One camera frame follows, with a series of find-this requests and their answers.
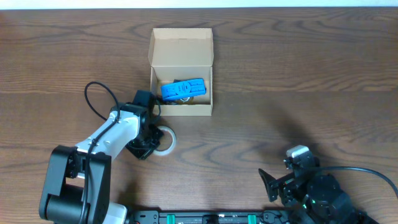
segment blue object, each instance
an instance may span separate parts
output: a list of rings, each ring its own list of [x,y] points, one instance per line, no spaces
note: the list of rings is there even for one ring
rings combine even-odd
[[[206,94],[205,82],[202,78],[167,84],[162,86],[161,90],[164,101]]]

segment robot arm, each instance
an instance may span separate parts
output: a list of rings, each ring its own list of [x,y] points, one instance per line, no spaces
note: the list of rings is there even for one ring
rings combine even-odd
[[[109,202],[111,162],[126,147],[138,159],[147,158],[158,146],[163,133],[152,117],[155,97],[139,90],[132,103],[120,105],[119,121],[96,143],[90,154],[88,208],[83,223],[124,223],[127,209]],[[97,137],[117,115],[112,108],[109,118],[90,137],[75,147],[58,146],[50,157],[39,215],[55,223],[78,223],[83,208],[83,188],[66,183],[66,178],[85,178],[85,159],[92,139]]]

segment white background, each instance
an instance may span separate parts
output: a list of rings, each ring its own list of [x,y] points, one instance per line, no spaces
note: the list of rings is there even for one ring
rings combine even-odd
[[[398,0],[0,0],[0,9],[398,6]]]

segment white ring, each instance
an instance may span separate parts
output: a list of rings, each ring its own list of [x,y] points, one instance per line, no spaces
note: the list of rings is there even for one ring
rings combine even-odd
[[[175,137],[175,133],[174,133],[174,131],[173,131],[171,128],[166,127],[166,126],[158,126],[157,128],[159,128],[161,131],[165,131],[165,132],[170,133],[170,135],[172,136],[172,144],[171,144],[171,146],[170,146],[168,149],[166,149],[166,150],[158,151],[158,150],[155,149],[153,153],[154,153],[156,156],[166,156],[166,155],[169,155],[170,152],[173,151],[173,149],[175,148],[175,145],[176,145],[176,143],[177,143],[177,138]]]

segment green strip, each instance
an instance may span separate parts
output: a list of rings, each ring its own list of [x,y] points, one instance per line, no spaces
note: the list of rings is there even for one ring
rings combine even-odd
[[[248,215],[249,224],[256,224],[257,217],[255,215]]]
[[[175,215],[167,215],[167,224],[175,224]]]

